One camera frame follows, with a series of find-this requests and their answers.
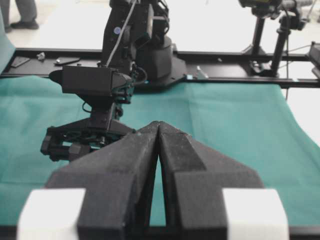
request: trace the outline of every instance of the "green cloth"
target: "green cloth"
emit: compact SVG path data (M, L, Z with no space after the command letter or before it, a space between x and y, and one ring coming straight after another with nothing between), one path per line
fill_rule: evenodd
M49 126L88 116L75 95L35 76L0 80L0 225L13 225L28 193L62 162L40 153ZM159 120L258 171L276 188L290 225L320 225L320 149L296 123L277 85L181 83L135 94L122 122L139 129ZM151 224L164 225L158 167Z
M4 20L2 18L2 13L0 9L0 74L7 66L15 50L15 47L11 44L11 42L6 36Z

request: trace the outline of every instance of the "black shoe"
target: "black shoe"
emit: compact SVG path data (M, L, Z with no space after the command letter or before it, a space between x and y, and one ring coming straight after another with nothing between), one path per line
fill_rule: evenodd
M4 28L4 31L5 31L6 34L8 34L8 33L10 33L12 31L12 28L10 26L6 26Z
M39 28L38 23L36 22L36 20L32 20L32 21L18 21L15 23L11 23L10 25L13 29L32 29L32 30L36 30Z

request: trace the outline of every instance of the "black pole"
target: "black pole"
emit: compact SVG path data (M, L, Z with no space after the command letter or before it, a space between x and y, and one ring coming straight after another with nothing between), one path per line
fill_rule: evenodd
M262 38L262 33L264 31L265 21L266 20L264 18L260 18L260 17L256 18L254 36L252 41L252 55L259 54L260 42Z
M291 33L291 30L289 29L290 26L287 27L288 25L287 22L288 22L287 16L283 16L283 18L281 19L281 26L276 31L279 34L279 36L276 42L276 46L275 46L275 50L272 58L272 65L271 65L272 77L276 77L278 74L278 69L280 66L280 62L282 61L287 37Z

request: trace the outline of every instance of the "white tape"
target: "white tape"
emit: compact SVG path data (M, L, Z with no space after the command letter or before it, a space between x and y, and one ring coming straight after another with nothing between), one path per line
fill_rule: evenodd
M77 221L86 190L33 190L20 214L17 240L78 240Z
M224 188L228 240L289 240L286 212L274 189Z

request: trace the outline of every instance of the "black metal frame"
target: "black metal frame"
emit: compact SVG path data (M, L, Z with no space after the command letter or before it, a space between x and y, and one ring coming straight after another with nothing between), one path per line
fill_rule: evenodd
M37 60L37 54L44 52L45 61ZM283 89L288 88L320 88L318 79L279 77L260 77L252 73L250 61L269 62L273 59L273 54L251 55L242 52L189 52L175 51L177 57L186 62L188 74L192 78L185 77L183 82L187 83L245 83L245 84L278 84ZM31 60L24 65L11 67L15 57L27 57ZM96 67L101 59L100 50L79 50L79 49L42 49L42 48L17 48L7 67L4 69L0 78L16 78L36 75L48 78L49 73L60 70L61 66L55 66L54 62L59 57L77 57L80 62L71 64L76 66L81 64L88 67ZM283 61L309 62L306 54L290 54L282 57ZM197 66L208 70L208 78L197 78ZM235 76L231 71L237 70Z

